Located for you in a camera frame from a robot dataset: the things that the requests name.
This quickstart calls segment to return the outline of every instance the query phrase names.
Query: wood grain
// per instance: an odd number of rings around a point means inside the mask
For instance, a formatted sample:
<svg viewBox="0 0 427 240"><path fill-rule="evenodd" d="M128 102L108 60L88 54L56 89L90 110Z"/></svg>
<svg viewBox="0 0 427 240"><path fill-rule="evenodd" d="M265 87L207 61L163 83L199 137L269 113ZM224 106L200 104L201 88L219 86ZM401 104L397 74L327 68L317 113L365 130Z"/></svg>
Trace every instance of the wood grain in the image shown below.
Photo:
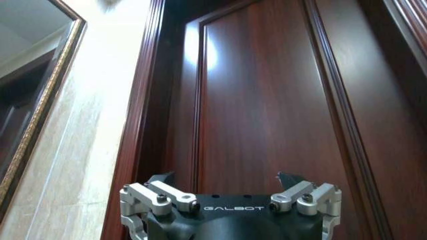
<svg viewBox="0 0 427 240"><path fill-rule="evenodd" d="M185 28L192 44L183 51L180 118L171 122L177 186L201 193L271 193L280 190L273 178L280 170L339 183L348 215L336 234L356 239L365 230L356 222L301 6L249 3Z"/></svg>
<svg viewBox="0 0 427 240"><path fill-rule="evenodd" d="M391 236L385 237L421 239L425 230L412 223L424 222L427 215L421 206L427 135L400 82L415 76L425 82L425 76L417 64L395 64L407 57L397 44L403 36L391 34L387 42L377 38L372 22L359 18L363 12L355 1L319 0L317 7L389 224Z"/></svg>

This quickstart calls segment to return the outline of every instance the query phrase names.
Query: wall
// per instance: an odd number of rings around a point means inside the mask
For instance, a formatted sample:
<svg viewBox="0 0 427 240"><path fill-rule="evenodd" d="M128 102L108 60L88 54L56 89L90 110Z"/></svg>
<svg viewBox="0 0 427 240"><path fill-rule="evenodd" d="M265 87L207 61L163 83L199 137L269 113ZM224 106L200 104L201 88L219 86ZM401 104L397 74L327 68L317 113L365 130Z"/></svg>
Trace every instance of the wall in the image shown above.
<svg viewBox="0 0 427 240"><path fill-rule="evenodd" d="M0 239L101 234L149 0L65 0L86 30L20 180Z"/></svg>

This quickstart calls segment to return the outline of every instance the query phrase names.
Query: mirror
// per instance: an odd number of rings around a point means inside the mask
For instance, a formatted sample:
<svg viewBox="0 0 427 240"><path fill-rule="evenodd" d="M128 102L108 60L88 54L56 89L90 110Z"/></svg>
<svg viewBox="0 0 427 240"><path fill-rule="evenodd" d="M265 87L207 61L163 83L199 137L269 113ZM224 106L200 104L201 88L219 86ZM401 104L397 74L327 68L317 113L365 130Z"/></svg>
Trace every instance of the mirror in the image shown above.
<svg viewBox="0 0 427 240"><path fill-rule="evenodd" d="M54 0L0 0L0 220L85 22Z"/></svg>

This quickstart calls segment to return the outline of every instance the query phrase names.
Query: door frame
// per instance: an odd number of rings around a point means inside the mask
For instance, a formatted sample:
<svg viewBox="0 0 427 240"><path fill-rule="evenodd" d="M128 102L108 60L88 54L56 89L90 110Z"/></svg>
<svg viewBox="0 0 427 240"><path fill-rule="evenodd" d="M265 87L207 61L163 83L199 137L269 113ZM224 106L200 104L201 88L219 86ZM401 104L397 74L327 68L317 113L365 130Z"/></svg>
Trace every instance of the door frame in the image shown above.
<svg viewBox="0 0 427 240"><path fill-rule="evenodd" d="M167 0L151 0L149 3L149 10L144 25L144 34L141 38L140 52L129 93L125 126L123 130L115 171L112 176L109 198L100 237L101 239L127 239L128 235L127 229L120 223L119 191L123 188L124 184L135 182L139 178L139 169L141 167L140 163L143 161L143 148L148 144L144 144L143 139L147 137L147 135L153 134L153 128L156 128L151 124L147 124L149 118L148 108L149 101L152 101L153 97L153 72L160 33L161 28L168 24L168 22L164 20L164 13L171 14L172 11L168 7L169 2L171 1ZM189 22L191 17L203 16L204 11L211 11L212 8L217 7L220 4L224 5L224 3L227 3L227 0L217 1L219 3L212 2L215 1L209 2L209 0L191 0L179 3L180 8L183 9L181 14L184 15L180 16L180 18ZM359 0L361 6L367 6L369 4L368 2L368 0ZM416 0L381 0L377 1L376 4L381 8L387 9L387 14L393 20L400 34L403 35L405 42L412 50L412 54L415 55L416 60L427 73L427 64L423 64L427 62L427 33L420 31L423 27L427 26L427 22L421 21L427 19L427 12L415 11L417 8L413 8L413 6L419 6L416 2ZM415 84L421 85L421 87L424 88L424 83L419 82ZM416 98L419 93L411 91L408 95ZM423 109L423 107L427 106L425 104L427 101L420 102L416 106L417 109ZM420 110L419 113L421 119L427 119L427 108L425 111ZM151 161L144 161L143 164L144 167L149 168L155 163Z"/></svg>

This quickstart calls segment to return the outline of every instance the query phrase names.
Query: door molding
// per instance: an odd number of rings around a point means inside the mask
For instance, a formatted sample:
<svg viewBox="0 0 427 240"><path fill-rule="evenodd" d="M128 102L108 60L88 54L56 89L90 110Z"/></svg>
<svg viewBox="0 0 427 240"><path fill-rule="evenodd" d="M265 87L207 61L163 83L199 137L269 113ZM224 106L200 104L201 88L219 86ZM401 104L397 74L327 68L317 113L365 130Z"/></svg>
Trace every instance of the door molding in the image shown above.
<svg viewBox="0 0 427 240"><path fill-rule="evenodd" d="M124 184L135 181L141 152L141 137L147 117L148 90L161 29L165 0L151 0L140 44L136 71L131 87L125 126L115 164L101 239L125 239L127 229L120 222L120 195Z"/></svg>

